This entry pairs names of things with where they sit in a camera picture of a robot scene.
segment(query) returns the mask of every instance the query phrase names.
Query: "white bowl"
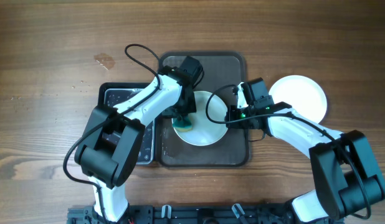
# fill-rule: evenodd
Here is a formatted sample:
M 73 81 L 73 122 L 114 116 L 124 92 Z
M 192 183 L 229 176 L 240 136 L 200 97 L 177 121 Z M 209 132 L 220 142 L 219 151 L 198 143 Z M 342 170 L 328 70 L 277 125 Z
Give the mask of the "white bowl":
M 205 107 L 212 93 L 208 91 L 195 91 L 195 103 L 197 112 L 188 114 L 192 123 L 192 130 L 186 132 L 174 131 L 186 143 L 193 146 L 208 146 L 220 140 L 227 132 L 225 124 L 215 124 L 208 120 Z M 218 96 L 214 95 L 208 107 L 209 116 L 215 121 L 224 121 L 227 113 L 226 104 Z

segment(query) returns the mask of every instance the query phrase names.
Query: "green sponge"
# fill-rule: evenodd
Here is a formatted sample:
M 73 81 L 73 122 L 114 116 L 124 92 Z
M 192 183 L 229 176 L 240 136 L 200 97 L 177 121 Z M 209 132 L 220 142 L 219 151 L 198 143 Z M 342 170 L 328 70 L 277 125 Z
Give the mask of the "green sponge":
M 193 129 L 193 124 L 188 118 L 188 115 L 180 115 L 173 121 L 172 127 L 174 127 L 177 131 L 186 132 Z

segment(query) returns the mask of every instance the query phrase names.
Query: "white plate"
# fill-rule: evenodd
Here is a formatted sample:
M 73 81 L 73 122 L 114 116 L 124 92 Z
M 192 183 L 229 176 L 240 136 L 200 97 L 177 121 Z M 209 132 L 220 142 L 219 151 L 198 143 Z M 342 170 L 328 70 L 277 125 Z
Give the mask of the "white plate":
M 323 89 L 313 80 L 290 75 L 281 78 L 271 87 L 269 94 L 274 103 L 284 101 L 307 119 L 319 123 L 327 111 L 327 99 Z
M 226 134 L 227 127 L 225 124 L 215 124 L 206 117 L 205 107 L 211 95 L 212 93 L 207 91 L 194 92 L 197 112 L 188 114 L 188 118 L 192 123 L 192 130 L 180 132 L 173 128 L 176 134 L 186 143 L 193 146 L 208 146 L 217 142 Z M 222 99 L 214 95 L 209 104 L 208 113 L 213 120 L 224 121 L 227 106 Z

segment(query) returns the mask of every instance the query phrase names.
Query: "table stain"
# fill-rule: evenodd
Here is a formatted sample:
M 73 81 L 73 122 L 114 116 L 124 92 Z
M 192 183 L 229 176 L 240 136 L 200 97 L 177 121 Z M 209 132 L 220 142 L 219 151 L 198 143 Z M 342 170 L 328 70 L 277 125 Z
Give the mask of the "table stain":
M 107 70 L 113 68 L 113 66 L 115 65 L 114 59 L 105 53 L 94 55 L 94 60 L 100 63 L 100 65 L 102 65 Z

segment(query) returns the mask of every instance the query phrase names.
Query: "black clamp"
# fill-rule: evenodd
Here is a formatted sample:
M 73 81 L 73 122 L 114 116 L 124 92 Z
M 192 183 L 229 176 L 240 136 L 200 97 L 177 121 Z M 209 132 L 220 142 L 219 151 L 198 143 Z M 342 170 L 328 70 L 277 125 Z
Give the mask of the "black clamp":
M 118 113 L 107 105 L 96 106 L 90 115 L 85 131 Z M 137 119 L 118 119 L 89 135 L 76 150 L 75 162 L 82 172 L 106 183 L 109 189 L 121 186 L 135 168 L 145 126 Z M 103 133 L 121 136 L 117 145 L 103 138 Z
M 240 204 L 238 203 L 233 204 L 233 206 L 231 207 L 231 210 L 241 224 L 248 224 L 248 221 L 245 219 L 244 209 L 242 209 Z
M 195 113 L 197 111 L 193 85 L 203 71 L 201 63 L 195 58 L 187 56 L 180 67 L 164 66 L 158 70 L 161 75 L 167 75 L 177 81 L 183 88 L 179 100 L 173 106 L 162 112 L 164 118 L 177 118 L 180 115 Z
M 170 223 L 172 218 L 172 207 L 170 205 L 163 205 L 161 211 L 161 218 L 166 220 L 166 223 Z

